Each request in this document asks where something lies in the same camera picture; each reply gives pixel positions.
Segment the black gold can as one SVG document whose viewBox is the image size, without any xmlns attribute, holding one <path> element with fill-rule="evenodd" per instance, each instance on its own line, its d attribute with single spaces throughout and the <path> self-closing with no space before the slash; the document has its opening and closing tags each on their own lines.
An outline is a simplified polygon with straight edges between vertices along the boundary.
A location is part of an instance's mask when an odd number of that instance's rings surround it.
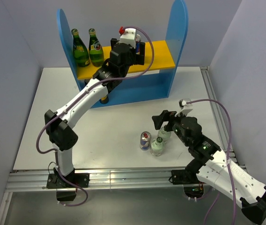
<svg viewBox="0 0 266 225">
<path fill-rule="evenodd" d="M 84 84 L 85 84 L 85 86 L 88 85 L 89 81 L 90 81 L 89 79 L 85 79 L 85 80 L 84 80 Z"/>
<path fill-rule="evenodd" d="M 100 98 L 99 102 L 100 102 L 101 104 L 103 104 L 103 105 L 104 105 L 104 104 L 107 104 L 107 103 L 109 102 L 109 96 L 106 95 L 106 96 Z"/>
</svg>

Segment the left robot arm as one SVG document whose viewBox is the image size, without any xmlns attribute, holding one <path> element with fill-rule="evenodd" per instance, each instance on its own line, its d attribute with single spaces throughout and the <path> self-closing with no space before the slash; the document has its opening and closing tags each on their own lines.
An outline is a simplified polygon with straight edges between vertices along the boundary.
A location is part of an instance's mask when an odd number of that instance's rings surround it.
<svg viewBox="0 0 266 225">
<path fill-rule="evenodd" d="M 130 66 L 144 64 L 144 42 L 131 45 L 113 38 L 111 44 L 109 58 L 79 94 L 57 111 L 48 110 L 44 115 L 44 131 L 53 144 L 52 151 L 55 152 L 54 174 L 63 187 L 69 187 L 76 182 L 72 157 L 73 147 L 78 141 L 78 135 L 73 131 L 76 123 L 97 101 L 127 78 Z"/>
</svg>

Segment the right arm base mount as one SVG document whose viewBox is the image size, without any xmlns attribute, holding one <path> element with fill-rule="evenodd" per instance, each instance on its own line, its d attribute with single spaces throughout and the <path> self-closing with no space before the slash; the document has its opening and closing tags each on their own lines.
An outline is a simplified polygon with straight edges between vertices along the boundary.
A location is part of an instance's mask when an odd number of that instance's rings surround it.
<svg viewBox="0 0 266 225">
<path fill-rule="evenodd" d="M 195 174 L 182 169 L 172 170 L 168 181 L 173 185 L 182 185 L 184 194 L 190 198 L 201 198 L 204 195 L 203 184 Z"/>
</svg>

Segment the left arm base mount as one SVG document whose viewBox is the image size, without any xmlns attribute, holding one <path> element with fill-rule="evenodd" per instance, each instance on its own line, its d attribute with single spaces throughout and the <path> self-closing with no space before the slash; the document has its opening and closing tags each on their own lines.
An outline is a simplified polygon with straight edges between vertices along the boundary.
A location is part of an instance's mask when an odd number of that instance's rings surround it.
<svg viewBox="0 0 266 225">
<path fill-rule="evenodd" d="M 73 173 L 65 179 L 68 182 L 65 182 L 58 173 L 51 173 L 46 183 L 47 189 L 56 190 L 56 198 L 60 202 L 72 202 L 77 195 L 78 187 L 89 186 L 89 173 Z"/>
</svg>

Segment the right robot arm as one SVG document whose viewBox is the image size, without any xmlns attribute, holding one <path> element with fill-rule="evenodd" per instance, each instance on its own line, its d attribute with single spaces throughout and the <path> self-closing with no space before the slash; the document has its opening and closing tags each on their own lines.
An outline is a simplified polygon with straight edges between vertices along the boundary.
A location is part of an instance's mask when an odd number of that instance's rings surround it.
<svg viewBox="0 0 266 225">
<path fill-rule="evenodd" d="M 266 218 L 266 184 L 256 180 L 235 162 L 214 141 L 203 135 L 202 127 L 195 117 L 176 111 L 164 110 L 152 116 L 156 130 L 166 122 L 166 130 L 172 131 L 188 148 L 193 160 L 181 170 L 171 172 L 172 183 L 206 183 L 220 191 L 241 208 L 253 223 L 260 225 Z"/>
</svg>

